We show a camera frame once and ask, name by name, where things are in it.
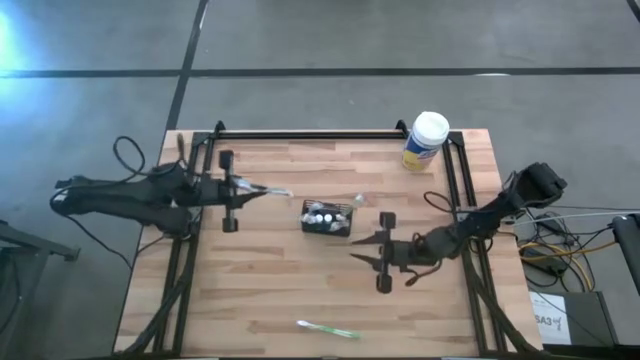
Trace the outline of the black aluminium table frame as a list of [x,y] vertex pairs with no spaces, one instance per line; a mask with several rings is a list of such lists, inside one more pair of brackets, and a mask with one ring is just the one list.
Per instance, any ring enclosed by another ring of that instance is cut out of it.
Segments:
[[[397,216],[394,236],[446,225],[451,218],[429,206],[424,192],[465,194],[482,205],[500,191],[502,179],[489,133],[460,130],[467,159],[455,150],[438,154],[422,172],[401,162],[398,130],[188,131],[187,149],[198,166],[216,167],[232,150],[236,171],[248,180],[293,192],[265,196],[238,212],[239,228],[222,230],[224,211],[204,211],[196,245],[161,240],[147,228],[140,239],[113,350],[123,353],[149,324],[169,289],[168,270],[195,261],[189,295],[171,310],[160,341],[150,351],[171,357],[255,357],[348,360],[376,357],[476,356],[495,350],[486,307],[467,292],[461,259],[406,287],[394,274],[388,295],[375,289],[375,275],[351,255],[352,245],[375,231],[379,214]],[[362,193],[366,204],[352,220],[349,237],[305,233],[299,221],[305,200],[350,205]],[[297,320],[355,332],[344,338],[300,327]]]

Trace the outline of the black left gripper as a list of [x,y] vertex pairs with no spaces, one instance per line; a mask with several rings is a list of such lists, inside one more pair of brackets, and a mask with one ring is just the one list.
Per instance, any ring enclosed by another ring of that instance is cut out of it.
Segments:
[[265,187],[253,184],[244,178],[236,178],[234,181],[233,162],[233,151],[221,151],[219,153],[219,167],[224,171],[223,178],[214,179],[202,175],[198,183],[196,200],[197,206],[219,205],[225,208],[225,215],[222,219],[222,230],[225,233],[232,233],[238,230],[235,207],[242,208],[247,202],[265,195],[265,192],[237,195],[237,188],[245,191],[264,191]]

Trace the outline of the black cylinder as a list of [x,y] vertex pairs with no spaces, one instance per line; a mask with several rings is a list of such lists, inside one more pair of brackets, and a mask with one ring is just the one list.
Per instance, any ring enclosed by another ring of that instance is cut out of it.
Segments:
[[640,214],[618,216],[612,220],[615,242],[621,248],[631,278],[640,296]]

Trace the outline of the white paper label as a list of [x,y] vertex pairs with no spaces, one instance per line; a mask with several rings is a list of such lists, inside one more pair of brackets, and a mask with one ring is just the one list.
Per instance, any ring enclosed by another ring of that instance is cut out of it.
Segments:
[[529,292],[534,318],[544,344],[570,345],[566,304],[563,296]]

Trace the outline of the black power brick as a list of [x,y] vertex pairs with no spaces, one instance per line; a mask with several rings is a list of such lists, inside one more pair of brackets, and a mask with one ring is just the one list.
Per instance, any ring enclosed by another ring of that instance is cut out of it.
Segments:
[[549,257],[535,248],[525,248],[520,251],[521,261],[539,271],[549,275],[563,275],[568,269],[565,261],[558,257]]

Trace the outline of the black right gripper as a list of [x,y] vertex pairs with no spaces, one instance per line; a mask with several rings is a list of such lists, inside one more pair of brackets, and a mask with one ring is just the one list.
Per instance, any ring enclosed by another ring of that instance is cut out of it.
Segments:
[[396,226],[396,215],[394,213],[381,213],[379,223],[382,227],[379,233],[353,241],[352,245],[380,244],[380,259],[361,254],[352,254],[352,257],[364,261],[374,270],[378,270],[377,291],[380,293],[390,293],[392,291],[393,279],[389,274],[391,266],[397,266],[401,273],[411,273],[412,277],[405,282],[405,286],[413,286],[420,276],[416,271],[409,268],[412,244],[391,239],[391,230]]

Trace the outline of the dark metal cart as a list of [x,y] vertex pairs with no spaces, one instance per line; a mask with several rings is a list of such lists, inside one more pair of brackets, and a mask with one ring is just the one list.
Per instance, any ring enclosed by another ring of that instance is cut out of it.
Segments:
[[22,331],[48,259],[76,261],[79,247],[32,235],[0,220],[0,360],[8,360]]

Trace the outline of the green white wrapped toothbrush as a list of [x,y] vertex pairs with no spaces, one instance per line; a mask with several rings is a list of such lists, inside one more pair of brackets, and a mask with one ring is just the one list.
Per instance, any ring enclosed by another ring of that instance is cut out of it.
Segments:
[[333,328],[333,327],[329,327],[329,326],[325,326],[325,325],[319,325],[319,324],[314,324],[305,320],[297,320],[296,324],[300,327],[306,328],[306,329],[310,329],[310,330],[314,330],[314,331],[320,331],[320,332],[324,332],[324,333],[328,333],[328,334],[332,334],[332,335],[336,335],[336,336],[340,336],[340,337],[344,337],[344,338],[349,338],[349,339],[360,339],[361,336],[355,332],[351,332],[348,330],[342,330],[342,329],[337,329],[337,328]]

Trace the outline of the Lysol wipes canister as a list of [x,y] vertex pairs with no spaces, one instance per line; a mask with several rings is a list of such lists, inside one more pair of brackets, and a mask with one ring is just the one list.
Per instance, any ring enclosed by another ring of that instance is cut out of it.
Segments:
[[447,141],[448,120],[440,113],[423,111],[414,120],[402,152],[402,164],[411,171],[424,170]]

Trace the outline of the dark grey box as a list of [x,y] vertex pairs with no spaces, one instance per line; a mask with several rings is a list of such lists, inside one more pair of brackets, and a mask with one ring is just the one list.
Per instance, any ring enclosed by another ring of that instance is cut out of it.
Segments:
[[599,292],[545,294],[560,295],[565,299],[570,345],[605,347],[616,344],[617,336],[606,302]]

